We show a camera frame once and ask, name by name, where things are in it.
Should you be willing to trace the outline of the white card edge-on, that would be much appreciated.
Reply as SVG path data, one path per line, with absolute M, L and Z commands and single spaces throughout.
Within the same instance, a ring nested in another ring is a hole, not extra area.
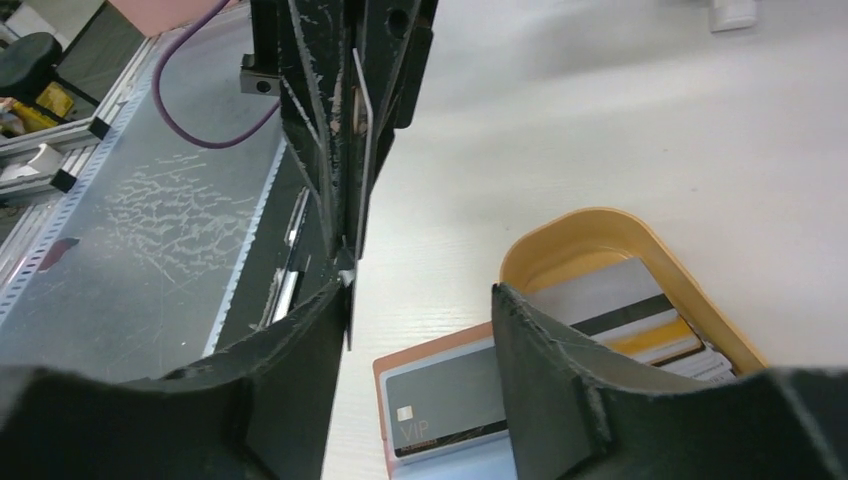
M 356 97 L 356 113 L 357 120 L 355 123 L 356 132 L 362 137 L 363 154 L 361 168 L 361 182 L 359 203 L 357 209 L 357 228 L 356 228 L 356 243 L 355 243 L 355 261 L 358 262 L 363 255 L 364 238 L 366 231 L 366 218 L 368 212 L 368 195 L 370 188 L 370 166 L 372 158 L 372 143 L 374 137 L 374 113 L 370 100 L 364 69 L 362 66 L 361 56 L 356 47 L 352 49 L 353 64 L 357 75 L 357 97 Z

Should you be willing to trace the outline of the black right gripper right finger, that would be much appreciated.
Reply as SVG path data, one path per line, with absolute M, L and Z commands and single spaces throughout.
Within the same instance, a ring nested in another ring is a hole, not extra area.
M 638 363 L 492 288 L 522 479 L 843 479 L 847 372 L 767 368 L 710 383 Z

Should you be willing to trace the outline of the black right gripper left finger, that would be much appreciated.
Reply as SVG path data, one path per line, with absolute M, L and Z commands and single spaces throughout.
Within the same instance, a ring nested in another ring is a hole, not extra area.
M 333 281 L 284 320 L 160 379 L 5 366 L 1 475 L 317 479 L 348 305 Z

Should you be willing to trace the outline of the grey VIP card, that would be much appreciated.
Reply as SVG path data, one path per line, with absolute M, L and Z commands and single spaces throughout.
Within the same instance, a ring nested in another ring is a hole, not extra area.
M 503 437 L 508 430 L 491 338 L 378 375 L 389 459 L 408 464 Z

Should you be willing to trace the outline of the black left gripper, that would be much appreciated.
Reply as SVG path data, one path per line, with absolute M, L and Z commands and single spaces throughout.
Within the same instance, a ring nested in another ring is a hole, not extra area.
M 323 249 L 330 259 L 352 259 L 346 161 L 355 3 L 250 0 L 249 5 L 253 52 L 241 60 L 241 91 L 278 96 L 280 74 L 283 128 L 317 211 Z M 368 191 L 395 131 L 412 123 L 437 6 L 428 0 L 365 3 L 360 59 L 374 114 Z

